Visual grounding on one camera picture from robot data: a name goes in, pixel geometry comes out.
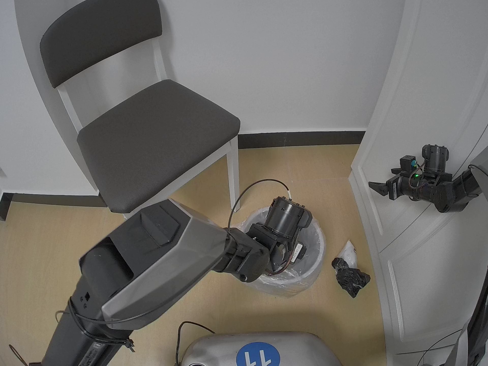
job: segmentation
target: white trash can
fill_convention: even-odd
[[[268,211],[269,207],[259,209],[235,227],[242,232],[247,232],[253,223],[264,223]],[[281,274],[272,277],[264,274],[247,285],[265,293],[286,298],[293,297],[311,287],[320,274],[326,254],[326,239],[315,218],[308,228],[300,231],[298,240],[307,247],[301,260],[288,266]]]

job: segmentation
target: blue circle logo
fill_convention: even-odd
[[[249,343],[237,353],[237,366],[279,366],[280,353],[264,342]]]

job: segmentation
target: white logo symbol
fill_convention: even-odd
[[[271,363],[271,359],[269,361],[266,360],[264,350],[259,350],[259,355],[261,356],[261,366],[268,366]],[[246,357],[246,366],[256,366],[256,362],[251,363],[249,353],[247,351],[244,353],[244,356]]]

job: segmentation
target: black plastic bag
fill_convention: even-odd
[[[356,298],[359,290],[371,280],[368,274],[361,272],[357,268],[349,268],[343,258],[335,258],[332,261],[332,266],[337,272],[337,282],[352,298]]]

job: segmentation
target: light wood floor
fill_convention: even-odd
[[[179,323],[193,320],[217,333],[296,330],[321,337],[344,366],[386,364],[378,290],[363,227],[347,177],[357,145],[245,149],[239,152],[241,190],[255,180],[275,178],[290,187],[326,235],[326,259],[312,288],[291,299],[259,293],[228,274],[209,273],[166,314],[132,334],[136,352],[123,347],[111,365],[174,365]],[[243,197],[236,222],[283,187],[266,182]],[[224,226],[229,216],[225,159],[177,191],[174,199]],[[40,362],[80,276],[78,259],[123,221],[106,208],[13,203],[0,223],[0,363],[19,365],[8,344],[27,362]],[[351,239],[359,268],[371,282],[352,299],[336,282],[330,262]],[[205,335],[186,326],[181,348]]]

